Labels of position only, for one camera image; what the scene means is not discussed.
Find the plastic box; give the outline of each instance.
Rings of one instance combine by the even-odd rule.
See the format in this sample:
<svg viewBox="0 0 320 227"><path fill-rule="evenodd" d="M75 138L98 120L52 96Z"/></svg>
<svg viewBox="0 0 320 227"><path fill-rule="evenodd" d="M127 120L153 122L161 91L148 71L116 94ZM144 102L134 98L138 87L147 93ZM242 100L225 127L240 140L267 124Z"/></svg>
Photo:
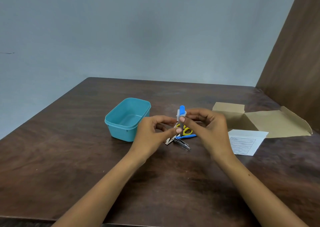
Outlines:
<svg viewBox="0 0 320 227"><path fill-rule="evenodd" d="M132 142L138 123L145 116L149 116L150 108L149 101L127 98L106 115L104 122L108 125L111 136Z"/></svg>

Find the yellow scissors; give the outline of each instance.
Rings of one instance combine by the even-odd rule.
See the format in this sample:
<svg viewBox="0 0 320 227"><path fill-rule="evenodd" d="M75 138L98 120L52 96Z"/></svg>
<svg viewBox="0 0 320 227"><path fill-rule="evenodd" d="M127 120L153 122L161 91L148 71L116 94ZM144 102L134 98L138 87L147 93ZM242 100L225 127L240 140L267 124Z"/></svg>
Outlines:
<svg viewBox="0 0 320 227"><path fill-rule="evenodd" d="M183 126L183 132L182 132L182 136L186 136L186 135L190 135L192 134L192 130L191 132L186 133L186 131L191 130L190 128L186 127L186 125Z"/></svg>

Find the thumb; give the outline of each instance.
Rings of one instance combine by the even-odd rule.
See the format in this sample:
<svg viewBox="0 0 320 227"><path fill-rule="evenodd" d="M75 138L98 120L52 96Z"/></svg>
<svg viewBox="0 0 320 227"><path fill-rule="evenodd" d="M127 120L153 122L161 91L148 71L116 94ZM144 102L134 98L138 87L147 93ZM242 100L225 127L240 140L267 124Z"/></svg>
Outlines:
<svg viewBox="0 0 320 227"><path fill-rule="evenodd" d="M183 124L186 125L186 127L190 128L198 136L200 136L203 130L205 130L204 127L198 125L197 123L195 123L195 121L191 120L188 117L181 116L180 121L182 121Z"/></svg>
<svg viewBox="0 0 320 227"><path fill-rule="evenodd" d="M161 141L166 141L168 138L172 138L181 132L181 128L170 128L165 132L158 133L161 136Z"/></svg>

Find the person's left hand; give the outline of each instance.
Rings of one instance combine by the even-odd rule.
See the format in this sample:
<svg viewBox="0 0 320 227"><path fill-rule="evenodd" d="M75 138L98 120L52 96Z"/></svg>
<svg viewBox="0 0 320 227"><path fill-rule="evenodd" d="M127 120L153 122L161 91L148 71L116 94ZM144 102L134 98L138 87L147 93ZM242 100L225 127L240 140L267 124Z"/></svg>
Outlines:
<svg viewBox="0 0 320 227"><path fill-rule="evenodd" d="M161 123L174 126L177 120L168 116L143 118L138 124L137 134L129 153L141 157L141 160L145 162L158 149L162 142L182 131L181 128L167 129ZM162 132L156 132L155 129L160 129Z"/></svg>

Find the wall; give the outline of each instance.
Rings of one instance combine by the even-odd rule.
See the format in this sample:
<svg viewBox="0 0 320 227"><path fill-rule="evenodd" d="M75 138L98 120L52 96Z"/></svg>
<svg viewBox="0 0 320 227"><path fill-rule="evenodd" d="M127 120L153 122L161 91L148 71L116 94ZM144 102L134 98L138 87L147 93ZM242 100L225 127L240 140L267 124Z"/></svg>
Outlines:
<svg viewBox="0 0 320 227"><path fill-rule="evenodd" d="M295 0L257 87L320 133L320 0Z"/></svg>
<svg viewBox="0 0 320 227"><path fill-rule="evenodd" d="M90 76L254 86L293 0L0 0L0 138Z"/></svg>

